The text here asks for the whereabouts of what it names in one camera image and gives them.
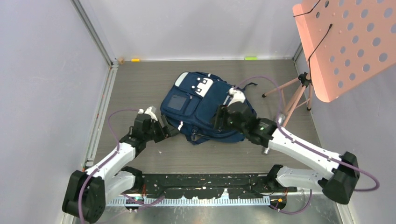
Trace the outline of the navy blue backpack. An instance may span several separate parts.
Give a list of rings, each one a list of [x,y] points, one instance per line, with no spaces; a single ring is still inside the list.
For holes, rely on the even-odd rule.
[[[218,107],[230,102],[228,91],[232,87],[211,73],[183,72],[162,101],[160,112],[193,145],[208,140],[243,141],[245,136],[240,132],[213,126]]]

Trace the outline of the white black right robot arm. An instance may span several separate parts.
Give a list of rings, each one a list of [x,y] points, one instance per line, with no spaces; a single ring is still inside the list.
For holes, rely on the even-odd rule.
[[[247,104],[240,102],[219,105],[212,121],[216,129],[235,130],[255,145],[281,152],[310,167],[292,170],[275,165],[266,179],[271,191],[283,187],[313,188],[322,190],[334,202],[350,202],[361,175],[353,153],[340,155],[315,146],[277,127],[272,120],[258,118]]]

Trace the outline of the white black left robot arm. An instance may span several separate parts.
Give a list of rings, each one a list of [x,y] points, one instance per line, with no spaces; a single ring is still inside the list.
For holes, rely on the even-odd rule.
[[[164,115],[159,122],[150,113],[138,114],[133,126],[116,147],[96,165],[85,171],[76,170],[69,178],[62,211],[78,217],[81,223],[97,222],[111,200],[129,190],[138,193],[143,187],[142,172],[126,166],[145,148],[147,142],[158,143],[179,134]]]

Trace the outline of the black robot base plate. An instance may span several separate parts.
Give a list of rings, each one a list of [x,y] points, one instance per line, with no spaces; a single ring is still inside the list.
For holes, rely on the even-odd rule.
[[[218,199],[227,193],[230,199],[249,199],[270,196],[274,193],[294,193],[296,187],[282,187],[266,174],[220,173],[220,174],[143,174],[138,186],[126,190],[148,198],[166,199]]]

